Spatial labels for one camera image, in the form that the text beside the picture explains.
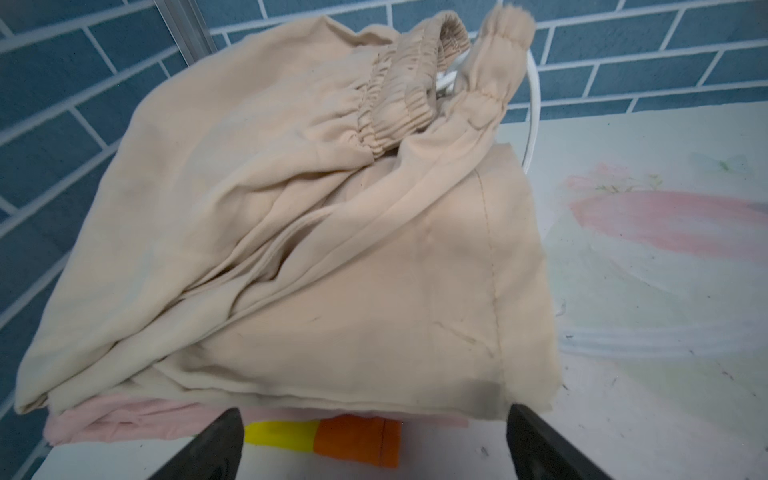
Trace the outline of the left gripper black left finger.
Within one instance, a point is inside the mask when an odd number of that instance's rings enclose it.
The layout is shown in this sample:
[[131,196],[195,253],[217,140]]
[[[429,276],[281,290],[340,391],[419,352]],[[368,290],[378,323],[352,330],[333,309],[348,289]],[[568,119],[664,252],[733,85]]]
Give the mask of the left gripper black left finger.
[[240,410],[230,408],[154,472],[149,480],[235,479],[242,458],[244,434]]

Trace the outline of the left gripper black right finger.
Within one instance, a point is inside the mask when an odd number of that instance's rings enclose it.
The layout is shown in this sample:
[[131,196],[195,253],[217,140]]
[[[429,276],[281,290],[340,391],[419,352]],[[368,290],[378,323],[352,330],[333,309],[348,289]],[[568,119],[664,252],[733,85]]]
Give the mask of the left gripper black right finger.
[[507,416],[506,441],[518,479],[611,479],[525,405],[511,406]]

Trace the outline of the pink shorts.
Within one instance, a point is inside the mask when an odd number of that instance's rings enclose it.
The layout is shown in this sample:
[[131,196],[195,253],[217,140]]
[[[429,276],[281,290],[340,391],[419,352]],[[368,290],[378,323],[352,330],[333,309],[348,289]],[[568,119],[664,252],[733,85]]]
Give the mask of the pink shorts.
[[458,415],[231,407],[116,394],[97,396],[60,414],[49,409],[43,438],[52,446],[79,442],[176,440],[200,433],[229,408],[240,410],[245,425],[265,421],[325,420],[347,414],[462,428],[469,424],[468,419]]

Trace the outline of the rainbow striped shorts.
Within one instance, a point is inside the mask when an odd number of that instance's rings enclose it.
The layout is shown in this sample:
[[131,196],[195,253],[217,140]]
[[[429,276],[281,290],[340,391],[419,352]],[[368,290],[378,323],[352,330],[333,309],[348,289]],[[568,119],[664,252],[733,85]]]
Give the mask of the rainbow striped shorts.
[[401,432],[400,421],[342,415],[323,420],[251,423],[244,429],[244,442],[396,469]]

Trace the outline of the beige shorts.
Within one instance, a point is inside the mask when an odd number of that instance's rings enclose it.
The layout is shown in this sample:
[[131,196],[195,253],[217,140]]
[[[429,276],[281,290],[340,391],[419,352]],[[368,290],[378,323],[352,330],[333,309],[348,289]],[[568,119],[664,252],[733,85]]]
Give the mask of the beige shorts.
[[105,171],[15,409],[101,395],[498,420],[561,384],[531,187],[497,140],[536,26],[326,18],[155,88]]

